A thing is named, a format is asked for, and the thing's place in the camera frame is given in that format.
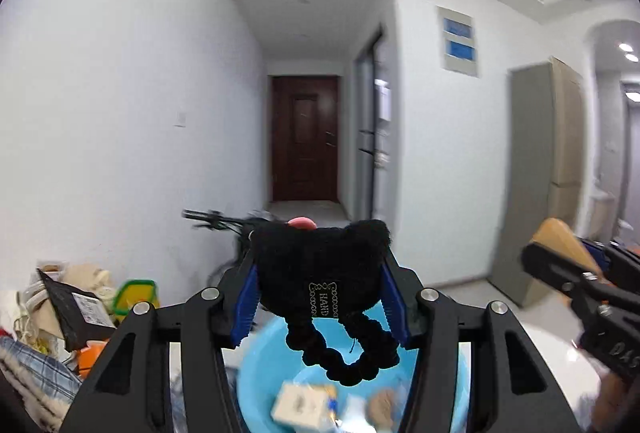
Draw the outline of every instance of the white floor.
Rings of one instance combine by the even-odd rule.
[[[349,219],[342,206],[327,200],[274,202],[268,210],[279,220],[307,217],[316,222],[318,227],[345,227],[349,225]]]
[[[535,325],[567,342],[577,339],[582,332],[579,319],[564,302],[565,299],[558,293],[549,294],[537,305],[520,309],[507,296],[485,280],[440,288],[439,290],[458,303],[476,307],[486,307],[491,301],[503,301],[507,303],[507,306],[522,323]]]

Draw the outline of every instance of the clothing pile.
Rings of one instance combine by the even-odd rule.
[[[29,416],[46,432],[60,429],[82,384],[65,365],[16,341],[0,336],[0,371],[22,400]]]
[[[79,352],[65,350],[65,336],[38,271],[54,282],[91,292],[108,320],[116,291],[110,273],[97,265],[39,262],[26,288],[0,293],[3,387],[11,388],[42,431],[57,432],[82,384],[74,373]]]

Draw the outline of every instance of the black clamp tool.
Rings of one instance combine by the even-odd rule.
[[[604,267],[605,279],[541,243],[524,248],[522,263],[527,273],[571,299],[571,309],[584,328],[578,346],[629,388],[625,405],[604,433],[636,433],[640,427],[640,261],[615,243],[587,241],[584,245]]]
[[[185,217],[212,229],[226,223],[213,212],[185,212]],[[186,303],[158,310],[137,304],[98,358],[60,433],[170,433],[170,341],[182,344],[190,433],[240,433],[221,349],[238,346],[248,334],[259,297],[249,247],[217,287]],[[390,250],[380,271],[380,299],[396,340],[419,350],[399,432],[449,433],[460,341],[472,344],[467,433],[580,431],[542,356],[504,303],[484,309],[458,304],[424,288]]]

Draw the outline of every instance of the orange object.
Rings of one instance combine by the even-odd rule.
[[[308,231],[312,231],[318,228],[316,222],[314,222],[312,219],[308,219],[306,216],[299,216],[297,218],[294,218],[293,220],[289,220],[289,222],[287,223],[290,226],[295,227],[296,229],[306,229]]]
[[[82,379],[89,375],[107,341],[87,341],[86,344],[87,346],[78,352],[78,374]]]

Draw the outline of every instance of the white wall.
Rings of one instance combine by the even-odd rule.
[[[598,236],[600,241],[607,242],[613,237],[618,219],[622,180],[625,174],[627,108],[619,72],[596,73],[596,84],[600,121],[598,186],[603,191],[613,194],[615,198],[609,218]]]
[[[321,59],[269,60],[270,76],[341,76],[344,66],[340,61]]]
[[[89,260],[171,304],[231,257],[180,217],[266,199],[265,70],[231,0],[4,0],[0,70],[1,288]]]
[[[442,67],[437,7],[474,20],[478,77]],[[396,0],[402,85],[393,250],[426,285],[486,275],[506,197],[508,70],[548,59],[542,26],[496,0]]]
[[[545,26],[550,53],[564,61],[582,76],[585,104],[584,175],[580,207],[574,231],[585,236],[589,230],[591,194],[596,181],[599,160],[598,95],[593,51],[596,28],[607,21],[633,20],[640,22],[638,0],[609,3],[593,9],[557,19]]]

